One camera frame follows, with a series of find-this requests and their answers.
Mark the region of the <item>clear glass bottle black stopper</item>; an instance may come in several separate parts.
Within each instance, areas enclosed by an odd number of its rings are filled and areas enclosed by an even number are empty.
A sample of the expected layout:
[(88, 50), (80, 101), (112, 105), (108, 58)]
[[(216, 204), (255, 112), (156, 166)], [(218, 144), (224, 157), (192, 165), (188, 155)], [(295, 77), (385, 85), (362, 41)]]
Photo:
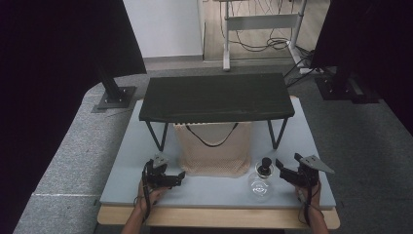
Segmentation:
[(249, 191), (258, 201), (265, 201), (271, 197), (273, 187), (270, 177), (273, 172), (273, 161), (264, 157), (256, 163), (254, 172), (248, 176)]

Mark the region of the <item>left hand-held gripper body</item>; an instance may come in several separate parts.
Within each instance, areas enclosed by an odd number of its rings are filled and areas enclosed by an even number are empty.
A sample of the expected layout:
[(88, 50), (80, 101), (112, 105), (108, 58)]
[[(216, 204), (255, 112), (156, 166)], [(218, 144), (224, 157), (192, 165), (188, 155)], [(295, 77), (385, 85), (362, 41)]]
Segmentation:
[(167, 182), (172, 180), (170, 179), (170, 175), (165, 174), (168, 161), (163, 153), (157, 153), (153, 159), (150, 159), (145, 164), (143, 180), (151, 188), (167, 187)]

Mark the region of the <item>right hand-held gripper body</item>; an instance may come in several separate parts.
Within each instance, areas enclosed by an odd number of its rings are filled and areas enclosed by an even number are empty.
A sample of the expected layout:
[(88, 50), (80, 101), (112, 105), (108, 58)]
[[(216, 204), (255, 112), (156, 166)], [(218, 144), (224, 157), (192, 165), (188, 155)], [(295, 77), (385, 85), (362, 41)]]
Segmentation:
[(313, 187), (319, 181), (319, 172), (334, 174), (334, 171), (323, 163), (319, 157), (312, 155), (303, 157), (299, 163), (298, 171), (294, 171), (292, 177), (281, 178), (299, 187)]

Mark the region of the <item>white desk frame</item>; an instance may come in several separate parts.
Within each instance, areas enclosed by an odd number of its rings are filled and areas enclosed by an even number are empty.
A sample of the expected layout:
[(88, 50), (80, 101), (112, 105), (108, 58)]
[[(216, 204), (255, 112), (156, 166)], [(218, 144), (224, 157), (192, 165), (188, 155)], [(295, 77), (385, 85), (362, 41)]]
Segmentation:
[(231, 16), (230, 4), (234, 1), (243, 0), (215, 0), (224, 4), (224, 21), (223, 21), (223, 70), (229, 71), (230, 65), (230, 31), (238, 30), (255, 30), (255, 29), (290, 29), (290, 38), (286, 40), (288, 48), (295, 65), (300, 69), (300, 72), (308, 71), (304, 63), (304, 58), (300, 56), (299, 49), (296, 45), (301, 24), (304, 18), (305, 9), (308, 0), (301, 0), (300, 7), (297, 12), (292, 11), (288, 14), (271, 14), (258, 16)]

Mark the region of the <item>person's right hand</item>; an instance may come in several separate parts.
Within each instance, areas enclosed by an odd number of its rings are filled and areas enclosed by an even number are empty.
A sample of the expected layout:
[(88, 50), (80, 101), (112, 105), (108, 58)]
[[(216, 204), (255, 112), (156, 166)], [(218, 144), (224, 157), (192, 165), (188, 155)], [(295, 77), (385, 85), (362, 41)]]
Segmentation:
[(297, 196), (297, 199), (301, 203), (308, 203), (311, 207), (320, 209), (319, 206), (319, 200), (320, 200), (320, 191), (321, 191), (321, 183), (318, 181), (318, 183), (311, 187), (295, 187), (295, 194)]

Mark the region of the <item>white power strip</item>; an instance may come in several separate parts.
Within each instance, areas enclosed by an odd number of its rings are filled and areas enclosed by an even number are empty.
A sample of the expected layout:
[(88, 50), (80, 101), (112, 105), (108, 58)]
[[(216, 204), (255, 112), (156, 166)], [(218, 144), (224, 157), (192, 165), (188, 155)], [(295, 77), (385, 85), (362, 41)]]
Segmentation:
[(299, 68), (299, 73), (304, 74), (322, 74), (324, 71), (321, 68)]

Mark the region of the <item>black shelf on metal legs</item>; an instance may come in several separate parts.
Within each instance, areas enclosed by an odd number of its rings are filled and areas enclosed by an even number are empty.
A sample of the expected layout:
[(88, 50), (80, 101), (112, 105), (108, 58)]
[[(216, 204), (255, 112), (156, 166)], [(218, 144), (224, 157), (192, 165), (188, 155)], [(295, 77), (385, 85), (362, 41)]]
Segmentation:
[(280, 73), (156, 77), (149, 81), (138, 119), (163, 123), (265, 121), (295, 114)]

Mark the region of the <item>pale grey table mat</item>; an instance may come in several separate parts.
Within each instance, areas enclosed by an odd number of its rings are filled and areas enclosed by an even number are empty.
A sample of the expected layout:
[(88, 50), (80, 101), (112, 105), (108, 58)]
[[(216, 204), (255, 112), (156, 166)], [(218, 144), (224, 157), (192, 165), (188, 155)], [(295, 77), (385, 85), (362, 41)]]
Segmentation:
[[(281, 161), (291, 170), (296, 170), (296, 153), (307, 157), (318, 151), (308, 126), (300, 99), (294, 97), (295, 115), (288, 119), (280, 146), (271, 144), (267, 124), (263, 121), (252, 124), (250, 155), (253, 163), (269, 157)], [(142, 102), (134, 107), (115, 163), (103, 189), (100, 202), (105, 205), (128, 206), (137, 195), (143, 166), (158, 153), (158, 148), (146, 124), (138, 119)], [(160, 207), (182, 208), (298, 208), (295, 188), (280, 178), (275, 170), (270, 176), (270, 194), (259, 198), (250, 191), (249, 174), (239, 177), (216, 177), (186, 175), (182, 183), (169, 190), (158, 203)]]

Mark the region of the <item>black curtain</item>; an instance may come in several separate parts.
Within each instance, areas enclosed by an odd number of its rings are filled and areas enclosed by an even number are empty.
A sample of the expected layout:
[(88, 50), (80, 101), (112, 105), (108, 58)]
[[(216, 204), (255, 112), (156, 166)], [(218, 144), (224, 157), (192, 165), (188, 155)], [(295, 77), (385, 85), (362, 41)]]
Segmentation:
[(330, 0), (312, 68), (357, 74), (413, 136), (413, 0)]
[(13, 234), (85, 93), (143, 69), (124, 0), (0, 0), (0, 234)]

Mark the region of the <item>black stand with base plate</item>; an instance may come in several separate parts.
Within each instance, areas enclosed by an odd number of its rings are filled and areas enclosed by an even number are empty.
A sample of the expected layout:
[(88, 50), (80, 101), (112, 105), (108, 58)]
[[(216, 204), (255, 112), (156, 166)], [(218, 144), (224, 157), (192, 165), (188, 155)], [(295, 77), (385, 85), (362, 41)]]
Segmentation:
[(324, 100), (350, 100), (354, 104), (378, 103), (380, 96), (359, 77), (338, 68), (335, 73), (325, 69), (325, 77), (315, 79)]
[(95, 65), (95, 69), (105, 89), (105, 93), (94, 107), (93, 112), (104, 112), (107, 109), (113, 108), (128, 108), (136, 87), (119, 87), (100, 63)]

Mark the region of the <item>person's left hand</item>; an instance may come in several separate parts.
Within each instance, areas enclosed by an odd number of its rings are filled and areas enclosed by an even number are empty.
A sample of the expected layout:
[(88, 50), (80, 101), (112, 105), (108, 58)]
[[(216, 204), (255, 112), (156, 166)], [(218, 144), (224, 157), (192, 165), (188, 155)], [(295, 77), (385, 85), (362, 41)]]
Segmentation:
[(136, 199), (136, 208), (141, 208), (147, 212), (148, 209), (151, 209), (162, 196), (168, 191), (166, 187), (157, 188), (149, 192), (148, 197), (144, 195), (143, 182), (141, 181), (138, 185), (137, 199)]

